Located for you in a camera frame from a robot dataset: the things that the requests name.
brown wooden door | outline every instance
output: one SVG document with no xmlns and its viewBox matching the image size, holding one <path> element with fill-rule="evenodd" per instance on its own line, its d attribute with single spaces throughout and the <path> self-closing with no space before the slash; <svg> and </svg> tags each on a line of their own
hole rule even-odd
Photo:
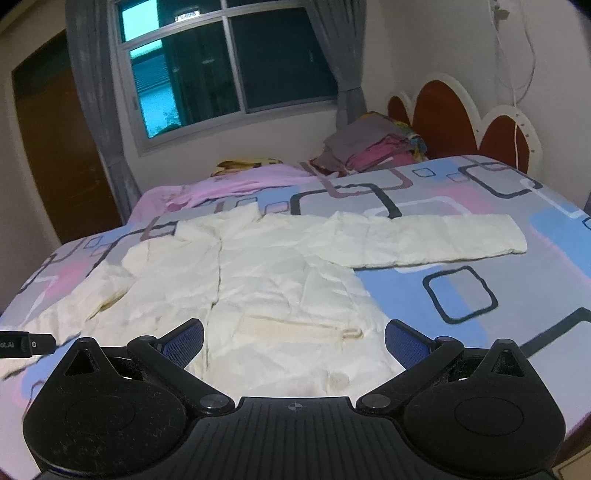
<svg viewBox="0 0 591 480">
<path fill-rule="evenodd" d="M 52 61 L 56 41 L 59 57 Z M 25 62 L 35 60 L 35 55 L 41 55 L 41 61 L 25 65 L 25 72 L 15 72 L 13 78 L 29 165 L 57 236 L 65 243 L 120 226 L 121 220 L 82 114 L 65 35 L 51 42 L 53 53 L 43 53 L 42 47 Z M 51 71 L 40 73 L 48 65 Z"/>
</svg>

mattress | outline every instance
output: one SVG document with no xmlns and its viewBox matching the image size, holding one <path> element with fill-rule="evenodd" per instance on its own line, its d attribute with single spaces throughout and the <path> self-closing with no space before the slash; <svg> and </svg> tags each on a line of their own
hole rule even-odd
<svg viewBox="0 0 591 480">
<path fill-rule="evenodd" d="M 591 218 L 539 182 L 477 155 L 224 197 L 71 242 L 27 280 L 0 317 L 0 328 L 18 329 L 69 294 L 102 260 L 117 261 L 130 246 L 173 233 L 178 220 L 250 202 L 258 202 L 264 213 L 286 215 L 330 216 L 338 210 L 390 218 L 511 215 L 527 238 L 524 255 L 356 274 L 387 316 L 428 337 L 448 335 L 481 348 L 497 338 L 516 341 L 556 399 L 569 430 L 591 410 Z M 22 439 L 21 419 L 68 347 L 0 386 L 0 469 L 15 479 L 37 472 Z"/>
</svg>

window frame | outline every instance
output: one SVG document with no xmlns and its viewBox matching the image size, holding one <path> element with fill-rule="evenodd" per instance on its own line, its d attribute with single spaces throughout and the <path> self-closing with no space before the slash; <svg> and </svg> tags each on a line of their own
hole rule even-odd
<svg viewBox="0 0 591 480">
<path fill-rule="evenodd" d="M 118 7 L 125 0 L 110 0 L 109 8 L 109 36 L 111 44 L 115 47 L 115 54 L 112 58 L 116 59 L 118 72 L 120 75 L 121 86 L 123 90 L 125 109 L 128 114 L 131 131 L 134 137 L 135 145 L 139 153 L 149 151 L 161 144 L 174 141 L 176 139 L 194 135 L 205 130 L 221 127 L 227 124 L 245 124 L 256 121 L 270 120 L 283 116 L 294 115 L 304 111 L 319 111 L 334 108 L 336 96 L 316 97 L 303 100 L 295 100 L 275 105 L 268 105 L 249 110 L 246 107 L 246 96 L 242 84 L 242 75 L 240 73 L 240 64 L 236 53 L 235 38 L 230 24 L 230 18 L 240 15 L 248 15 L 257 12 L 267 12 L 272 10 L 283 10 L 288 8 L 304 8 L 301 0 L 274 0 L 250 5 L 241 5 L 239 7 L 228 7 L 227 0 L 220 0 L 221 9 L 215 12 L 209 12 L 198 17 L 189 18 L 181 22 L 172 23 L 160 27 L 152 32 L 136 37 L 129 41 L 123 41 L 122 25 L 119 19 Z M 195 124 L 180 127 L 170 132 L 156 135 L 152 138 L 148 136 L 144 124 L 141 107 L 139 104 L 139 95 L 135 87 L 135 80 L 131 61 L 131 50 L 142 47 L 170 35 L 190 30 L 214 22 L 222 22 L 226 46 L 232 69 L 232 77 L 238 97 L 239 110 L 234 113 L 217 116 Z"/>
</svg>

white wall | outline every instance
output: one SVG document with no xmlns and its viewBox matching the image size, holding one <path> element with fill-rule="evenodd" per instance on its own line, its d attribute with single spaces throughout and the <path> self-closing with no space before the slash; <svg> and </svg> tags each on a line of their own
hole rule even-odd
<svg viewBox="0 0 591 480">
<path fill-rule="evenodd" d="M 501 24 L 500 36 L 515 84 L 520 85 L 527 78 L 531 54 L 515 1 L 505 2 L 512 13 Z M 495 35 L 488 0 L 381 2 L 398 54 L 397 85 L 407 93 L 415 94 L 423 76 L 439 71 L 468 90 L 482 116 L 511 101 L 509 91 L 495 81 Z M 523 4 L 538 65 L 520 108 L 543 146 L 540 180 L 583 206 L 591 190 L 591 66 L 579 15 L 567 0 L 523 0 Z"/>
<path fill-rule="evenodd" d="M 11 72 L 63 29 L 62 9 L 63 0 L 42 4 L 0 35 L 0 311 L 59 246 L 28 168 Z"/>
<path fill-rule="evenodd" d="M 367 8 L 362 87 L 368 108 L 385 113 L 394 92 L 391 44 L 380 1 L 368 0 Z M 226 158 L 270 157 L 291 164 L 307 161 L 322 152 L 323 140 L 335 131 L 335 107 L 311 107 L 294 115 L 200 132 L 140 154 L 120 85 L 116 84 L 115 93 L 125 155 L 143 191 L 203 180 Z"/>
</svg>

headboard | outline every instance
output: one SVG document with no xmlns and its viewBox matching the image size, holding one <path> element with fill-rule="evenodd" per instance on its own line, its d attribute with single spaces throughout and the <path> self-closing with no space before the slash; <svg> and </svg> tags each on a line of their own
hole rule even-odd
<svg viewBox="0 0 591 480">
<path fill-rule="evenodd" d="M 422 136 L 428 158 L 484 155 L 515 167 L 515 123 L 519 169 L 538 177 L 542 146 L 530 120 L 512 105 L 498 105 L 484 118 L 466 89 L 445 73 L 425 78 L 411 99 L 401 92 L 390 99 L 388 116 Z"/>
</svg>

